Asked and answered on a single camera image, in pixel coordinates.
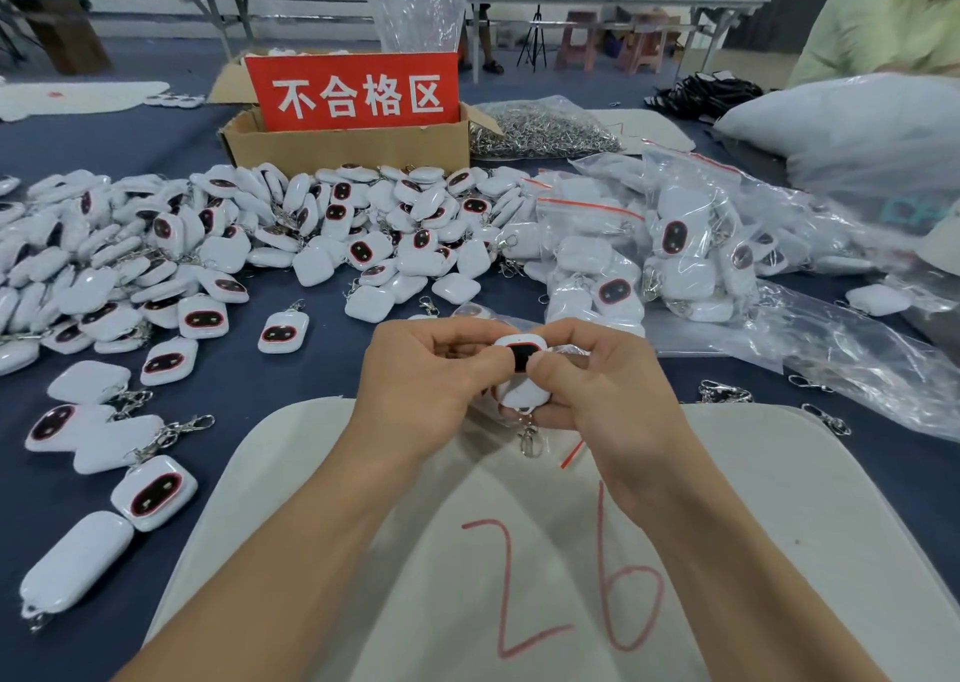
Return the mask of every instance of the wooden stool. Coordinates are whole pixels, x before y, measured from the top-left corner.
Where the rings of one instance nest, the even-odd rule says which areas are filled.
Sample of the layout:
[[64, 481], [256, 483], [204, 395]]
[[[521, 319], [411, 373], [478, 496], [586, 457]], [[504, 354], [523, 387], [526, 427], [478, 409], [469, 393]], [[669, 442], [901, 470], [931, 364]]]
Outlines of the wooden stool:
[[[594, 61], [597, 57], [596, 37], [599, 34], [596, 12], [569, 11], [566, 14], [566, 20], [576, 24], [566, 25], [563, 28], [563, 40], [560, 41], [557, 59], [554, 61], [554, 70], [565, 70], [570, 63], [571, 58], [583, 62], [583, 70], [589, 72], [594, 69]], [[586, 30], [585, 45], [571, 45], [570, 37], [574, 30]]]
[[666, 12], [635, 14], [630, 19], [630, 32], [623, 38], [623, 46], [616, 59], [616, 67], [635, 75], [641, 65], [649, 65], [658, 73], [664, 67], [666, 51], [666, 30], [658, 33], [638, 33], [638, 25], [668, 25], [670, 17]]

